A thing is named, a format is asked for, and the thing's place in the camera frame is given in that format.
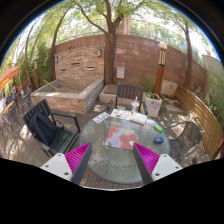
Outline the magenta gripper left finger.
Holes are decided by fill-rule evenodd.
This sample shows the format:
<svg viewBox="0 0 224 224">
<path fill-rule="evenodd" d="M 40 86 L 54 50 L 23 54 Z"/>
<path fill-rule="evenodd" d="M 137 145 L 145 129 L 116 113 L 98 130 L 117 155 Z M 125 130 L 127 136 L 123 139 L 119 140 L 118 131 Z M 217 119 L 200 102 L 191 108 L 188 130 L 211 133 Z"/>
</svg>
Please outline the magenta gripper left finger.
<svg viewBox="0 0 224 224">
<path fill-rule="evenodd" d="M 92 146 L 87 143 L 66 154 L 57 153 L 41 169 L 79 185 L 91 154 Z"/>
</svg>

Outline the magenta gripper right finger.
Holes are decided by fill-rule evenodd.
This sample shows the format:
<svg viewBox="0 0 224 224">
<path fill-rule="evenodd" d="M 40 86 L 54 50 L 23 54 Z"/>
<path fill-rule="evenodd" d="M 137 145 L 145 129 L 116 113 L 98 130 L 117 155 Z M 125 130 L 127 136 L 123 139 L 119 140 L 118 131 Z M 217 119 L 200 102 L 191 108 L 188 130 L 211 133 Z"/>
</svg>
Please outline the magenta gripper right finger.
<svg viewBox="0 0 224 224">
<path fill-rule="evenodd" d="M 159 155 L 137 143 L 133 145 L 133 154 L 145 185 L 182 169 L 168 154 Z"/>
</svg>

